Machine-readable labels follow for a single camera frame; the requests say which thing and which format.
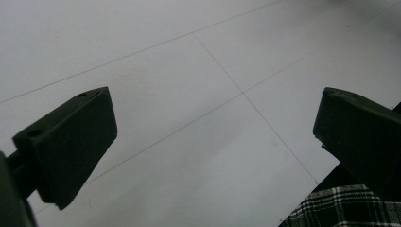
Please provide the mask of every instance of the tile grout line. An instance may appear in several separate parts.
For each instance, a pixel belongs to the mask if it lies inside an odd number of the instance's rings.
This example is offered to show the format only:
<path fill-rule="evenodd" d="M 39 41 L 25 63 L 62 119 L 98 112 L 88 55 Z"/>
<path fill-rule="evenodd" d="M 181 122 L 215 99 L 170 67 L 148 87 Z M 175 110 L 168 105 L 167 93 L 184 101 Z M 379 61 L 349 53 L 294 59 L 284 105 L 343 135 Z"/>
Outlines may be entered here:
<path fill-rule="evenodd" d="M 135 51 L 135 52 L 133 52 L 133 53 L 131 53 L 131 54 L 129 54 L 129 55 L 126 55 L 126 56 L 117 58 L 117 59 L 112 60 L 112 61 L 105 62 L 105 63 L 100 64 L 100 65 L 98 65 L 98 66 L 95 66 L 95 67 L 93 67 L 93 68 L 90 68 L 90 69 L 87 69 L 87 70 L 85 70 L 85 71 L 76 73 L 76 74 L 74 74 L 74 75 L 72 75 L 72 76 L 69 76 L 69 77 L 67 77 L 67 78 L 59 79 L 59 80 L 57 80 L 57 81 L 51 82 L 51 83 L 46 84 L 46 85 L 44 85 L 44 86 L 41 86 L 41 87 L 39 87 L 39 88 L 36 88 L 36 89 L 31 90 L 31 91 L 22 93 L 22 94 L 20 94 L 20 95 L 18 95 L 18 96 L 14 96 L 14 97 L 10 97 L 10 98 L 1 100 L 1 101 L 0 101 L 0 104 L 5 103 L 5 102 L 8 102 L 8 101 L 11 101 L 11 100 L 13 100 L 13 99 L 15 99 L 15 98 L 18 98 L 18 97 L 20 97 L 20 96 L 25 96 L 25 95 L 28 95 L 28 94 L 30 94 L 30 93 L 36 92 L 36 91 L 38 91 L 38 90 L 41 90 L 41 89 L 43 89 L 43 88 L 45 88 L 45 87 L 48 87 L 48 86 L 51 86 L 51 85 L 53 85 L 53 84 L 56 84 L 56 83 L 59 83 L 59 82 L 62 82 L 62 81 L 65 81 L 65 80 L 68 80 L 68 79 L 71 79 L 71 78 L 80 76 L 80 75 L 82 75 L 82 74 L 85 74 L 85 73 L 90 72 L 90 71 L 92 71 L 92 70 L 95 70 L 95 69 L 97 69 L 97 68 L 106 66 L 106 65 L 108 65 L 108 64 L 114 63 L 114 62 L 116 62 L 116 61 L 120 61 L 120 60 L 129 58 L 129 57 L 131 57 L 131 56 L 133 56 L 133 55 L 136 55 L 136 54 L 139 54 L 139 53 L 141 53 L 141 52 L 147 51 L 147 50 L 149 50 L 149 49 L 151 49 L 151 48 L 155 48 L 155 47 L 157 47 L 157 46 L 159 46 L 159 45 L 167 44 L 167 43 L 169 43 L 169 42 L 176 41 L 176 40 L 178 40 L 178 39 L 180 39 L 180 38 L 182 38 L 182 37 L 185 37 L 185 36 L 194 34 L 195 32 L 198 32 L 198 31 L 201 31 L 201 30 L 205 30 L 206 28 L 209 28 L 209 27 L 212 27 L 212 26 L 216 26 L 216 25 L 222 24 L 222 23 L 224 23 L 224 22 L 233 20 L 233 19 L 235 19 L 235 18 L 244 16 L 244 15 L 246 15 L 246 14 L 248 14 L 248 13 L 252 13 L 252 12 L 261 10 L 261 9 L 263 9 L 263 8 L 266 8 L 266 7 L 270 6 L 270 5 L 279 3 L 279 2 L 281 2 L 281 1 L 284 1 L 284 0 L 278 0 L 278 1 L 275 1 L 275 2 L 272 2 L 272 3 L 268 3 L 267 5 L 265 5 L 265 6 L 263 6 L 263 7 L 260 7 L 260 8 L 257 8 L 257 9 L 252 9 L 252 10 L 246 11 L 246 12 L 244 12 L 244 13 L 240 13 L 240 14 L 238 14 L 238 15 L 236 15 L 236 16 L 233 16 L 233 17 L 231 17 L 231 18 L 228 18 L 228 19 L 219 21 L 219 22 L 214 23 L 214 24 L 212 24 L 212 25 L 210 25 L 210 26 L 205 26 L 205 27 L 202 27 L 202 28 L 197 29 L 197 30 L 195 30 L 195 31 L 191 31 L 191 32 L 185 33 L 184 35 L 180 35 L 180 36 L 178 36 L 178 37 L 176 37 L 176 38 L 173 38 L 173 39 L 170 39 L 170 40 L 161 42 L 161 43 L 159 43 L 159 44 L 155 44 L 155 45 L 153 45 L 153 46 L 146 47 L 146 48 L 144 48 L 144 49 Z"/>
<path fill-rule="evenodd" d="M 263 120 L 271 127 L 271 129 L 274 131 L 274 133 L 280 138 L 281 142 L 286 146 L 286 148 L 291 152 L 291 154 L 295 157 L 295 159 L 298 161 L 299 164 L 306 170 L 306 172 L 309 174 L 309 176 L 315 181 L 316 185 L 319 185 L 318 180 L 313 177 L 313 175 L 309 172 L 309 170 L 306 168 L 306 166 L 301 162 L 301 160 L 298 158 L 297 155 L 289 148 L 288 144 L 284 141 L 284 139 L 278 134 L 278 132 L 274 129 L 274 127 L 269 123 L 269 121 L 265 118 L 265 116 L 260 113 L 260 111 L 256 108 L 256 106 L 251 102 L 251 100 L 247 97 L 247 95 L 244 94 L 244 96 L 248 99 L 248 101 L 253 105 L 253 107 L 256 109 L 256 111 L 262 116 Z"/>
<path fill-rule="evenodd" d="M 138 156 L 139 154 L 145 153 L 148 149 L 150 149 L 150 148 L 152 148 L 152 147 L 154 147 L 154 146 L 160 144 L 161 142 L 163 142 L 164 140 L 166 140 L 168 137 L 174 135 L 174 134 L 177 133 L 178 131 L 183 130 L 184 128 L 188 127 L 189 125 L 195 123 L 196 121 L 200 120 L 201 118 L 205 117 L 206 115 L 212 113 L 213 111 L 215 111 L 215 110 L 217 110 L 218 108 L 220 108 L 220 107 L 222 107 L 222 106 L 228 104 L 229 102 L 235 100 L 236 98 L 238 98 L 238 97 L 240 97 L 240 96 L 242 96 L 242 95 L 243 95 L 243 94 L 238 94 L 238 95 L 234 96 L 233 98 L 229 99 L 228 101 L 226 101 L 226 102 L 224 102 L 224 103 L 218 105 L 218 106 L 217 106 L 216 108 L 214 108 L 213 110 L 211 110 L 211 111 L 209 111 L 209 112 L 207 112 L 207 113 L 205 113 L 205 114 L 199 116 L 199 117 L 196 118 L 195 120 L 193 120 L 193 121 L 191 121 L 191 122 L 185 124 L 184 126 L 180 127 L 179 129 L 175 130 L 174 132 L 170 133 L 169 135 L 167 135 L 167 136 L 164 137 L 163 139 L 160 139 L 159 141 L 155 142 L 154 144 L 152 144 L 152 145 L 148 146 L 147 148 L 142 149 L 140 152 L 138 152 L 138 153 L 132 155 L 132 156 L 129 157 L 128 159 L 124 160 L 123 162 L 121 162 L 121 163 L 119 163 L 119 164 L 113 166 L 112 168 L 106 170 L 105 172 L 101 173 L 99 176 L 97 176 L 97 177 L 93 178 L 92 180 L 88 181 L 87 183 L 85 183 L 83 186 L 85 186 L 86 184 L 89 184 L 89 183 L 91 183 L 91 182 L 94 182 L 95 180 L 97 180 L 97 179 L 99 179 L 100 177 L 106 175 L 107 173 L 109 173 L 110 171 L 114 170 L 115 168 L 117 168 L 117 167 L 119 167 L 119 166 L 125 164 L 127 161 L 129 161 L 130 159 L 132 159 L 132 158 Z M 52 206 L 52 204 L 49 204 L 49 205 L 47 205 L 45 208 L 43 208 L 43 209 L 41 209 L 41 210 L 35 212 L 35 215 L 41 213 L 43 210 L 49 208 L 50 206 Z"/>
<path fill-rule="evenodd" d="M 315 49 L 312 50 L 311 52 L 309 52 L 309 53 L 303 55 L 303 56 L 302 56 L 300 59 L 298 59 L 297 61 L 294 61 L 293 63 L 290 63 L 290 64 L 289 64 L 288 66 L 286 66 L 285 68 L 280 69 L 279 71 L 277 71 L 276 73 L 274 73 L 274 74 L 271 75 L 270 77 L 268 77 L 268 78 L 266 78 L 266 79 L 263 79 L 263 80 L 257 82 L 254 86 L 252 86 L 251 88 L 247 89 L 244 93 L 247 93 L 247 92 L 251 91 L 251 89 L 253 89 L 254 87 L 257 87 L 257 86 L 260 85 L 261 83 L 263 83 L 263 82 L 265 82 L 265 81 L 267 81 L 267 80 L 269 80 L 269 79 L 272 79 L 272 78 L 276 77 L 278 74 L 280 74 L 280 73 L 283 72 L 284 70 L 288 69 L 288 68 L 291 67 L 292 65 L 298 63 L 299 61 L 303 60 L 304 58 L 307 58 L 307 57 L 310 56 L 311 54 L 316 53 L 316 52 L 319 51 L 320 49 L 322 49 L 322 48 L 324 48 L 324 47 L 330 45 L 331 43 L 333 43 L 333 42 L 339 40 L 340 38 L 345 37 L 346 35 L 350 34 L 352 31 L 355 31 L 355 30 L 357 30 L 358 28 L 360 28 L 361 26 L 364 26 L 365 24 L 371 22 L 374 18 L 376 18 L 376 17 L 378 17 L 379 15 L 385 13 L 386 11 L 388 11 L 388 10 L 390 10 L 390 9 L 392 9 L 392 8 L 394 8 L 394 7 L 396 7 L 396 6 L 398 6 L 399 4 L 401 4 L 401 2 L 395 3 L 394 5 L 392 5 L 392 6 L 388 7 L 388 8 L 386 8 L 386 9 L 381 10 L 381 11 L 378 12 L 376 15 L 373 15 L 372 17 L 368 18 L 366 21 L 360 23 L 359 25 L 356 25 L 354 28 L 352 28 L 352 29 L 350 29 L 350 30 L 344 32 L 343 34 L 340 34 L 339 36 L 337 36 L 337 37 L 334 38 L 333 40 L 327 41 L 326 43 L 324 43 L 324 44 L 318 46 L 317 48 L 315 48 Z"/>
<path fill-rule="evenodd" d="M 218 60 L 213 56 L 212 53 L 210 53 L 209 49 L 206 47 L 206 45 L 198 38 L 198 36 L 195 33 L 192 33 L 193 36 L 198 40 L 198 42 L 203 46 L 204 50 L 209 54 L 210 57 L 215 61 L 215 63 L 218 65 L 218 67 L 225 73 L 225 75 L 231 80 L 233 84 L 235 84 L 236 88 L 241 92 L 242 95 L 245 95 L 244 92 L 241 90 L 241 88 L 236 84 L 236 82 L 230 77 L 230 75 L 227 73 L 225 68 L 218 62 Z"/>
<path fill-rule="evenodd" d="M 235 83 L 235 81 L 230 77 L 230 75 L 227 73 L 227 71 L 221 66 L 221 64 L 218 62 L 218 60 L 215 58 L 215 56 L 210 53 L 209 49 L 205 46 L 205 44 L 194 34 L 194 36 L 197 38 L 197 40 L 200 42 L 200 44 L 204 47 L 207 53 L 212 57 L 212 59 L 216 62 L 216 64 L 221 68 L 222 71 L 227 75 L 227 77 L 235 84 L 235 86 L 241 91 L 242 95 L 245 96 L 248 101 L 251 103 L 251 105 L 256 109 L 256 111 L 262 116 L 262 119 L 271 127 L 271 129 L 274 131 L 274 133 L 280 138 L 280 140 L 283 142 L 283 144 L 286 146 L 286 148 L 291 152 L 291 154 L 295 157 L 295 159 L 298 161 L 299 164 L 306 170 L 306 172 L 309 174 L 309 176 L 313 179 L 313 181 L 316 183 L 316 185 L 319 184 L 319 182 L 312 176 L 312 174 L 309 172 L 309 170 L 304 166 L 304 164 L 300 161 L 300 159 L 294 154 L 294 152 L 289 148 L 287 143 L 283 140 L 283 138 L 277 133 L 277 131 L 273 128 L 273 126 L 268 122 L 268 120 L 263 116 L 262 113 L 259 112 L 259 110 L 253 105 L 251 100 L 245 95 L 245 93 L 239 88 L 239 86 Z"/>

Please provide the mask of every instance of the floor tile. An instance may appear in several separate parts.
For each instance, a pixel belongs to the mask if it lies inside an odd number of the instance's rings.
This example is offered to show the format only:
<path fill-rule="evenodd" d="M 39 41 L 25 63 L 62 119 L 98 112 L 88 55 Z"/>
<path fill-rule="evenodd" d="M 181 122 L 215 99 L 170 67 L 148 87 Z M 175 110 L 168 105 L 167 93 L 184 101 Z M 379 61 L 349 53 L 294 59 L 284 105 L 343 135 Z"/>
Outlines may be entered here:
<path fill-rule="evenodd" d="M 240 94 L 189 35 L 0 104 L 0 149 L 11 154 L 18 131 L 72 96 L 102 86 L 112 94 L 118 137 L 90 179 Z"/>
<path fill-rule="evenodd" d="M 277 226 L 315 182 L 239 96 L 82 189 L 46 226 Z"/>
<path fill-rule="evenodd" d="M 284 0 L 196 35 L 247 91 L 397 2 Z"/>
<path fill-rule="evenodd" d="M 0 101 L 274 1 L 2 1 Z"/>
<path fill-rule="evenodd" d="M 312 134 L 324 87 L 394 108 L 401 101 L 400 38 L 397 5 L 246 93 L 319 182 L 338 162 Z"/>

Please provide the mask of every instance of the white tile floor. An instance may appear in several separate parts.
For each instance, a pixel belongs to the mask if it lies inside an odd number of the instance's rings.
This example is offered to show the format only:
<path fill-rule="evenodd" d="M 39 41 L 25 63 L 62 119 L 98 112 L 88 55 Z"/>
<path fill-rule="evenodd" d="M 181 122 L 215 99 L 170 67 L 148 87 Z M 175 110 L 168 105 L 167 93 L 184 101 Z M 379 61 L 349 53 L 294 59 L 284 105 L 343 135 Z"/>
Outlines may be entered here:
<path fill-rule="evenodd" d="M 148 0 L 0 7 L 0 149 L 109 86 L 117 140 L 40 226 L 277 226 L 337 160 L 321 91 L 401 100 L 400 0 Z"/>

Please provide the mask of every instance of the black and white plaid shirt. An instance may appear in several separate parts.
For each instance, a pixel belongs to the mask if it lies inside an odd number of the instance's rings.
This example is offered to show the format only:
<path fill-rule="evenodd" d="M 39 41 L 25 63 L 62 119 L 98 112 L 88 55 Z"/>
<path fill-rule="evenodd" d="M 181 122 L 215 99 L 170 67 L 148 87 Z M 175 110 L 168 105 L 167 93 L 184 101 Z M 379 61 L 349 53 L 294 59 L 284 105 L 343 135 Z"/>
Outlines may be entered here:
<path fill-rule="evenodd" d="M 334 187 L 310 194 L 280 225 L 401 226 L 401 202 L 382 201 L 365 185 Z"/>

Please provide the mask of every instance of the plaid fabric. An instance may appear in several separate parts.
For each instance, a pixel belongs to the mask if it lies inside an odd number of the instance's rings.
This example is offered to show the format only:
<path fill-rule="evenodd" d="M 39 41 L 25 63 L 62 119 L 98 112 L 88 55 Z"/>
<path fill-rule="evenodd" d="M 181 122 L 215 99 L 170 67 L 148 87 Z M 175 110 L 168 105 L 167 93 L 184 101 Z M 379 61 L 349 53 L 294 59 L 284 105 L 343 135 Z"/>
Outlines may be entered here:
<path fill-rule="evenodd" d="M 280 227 L 401 226 L 401 202 L 386 202 L 365 185 L 310 194 Z"/>

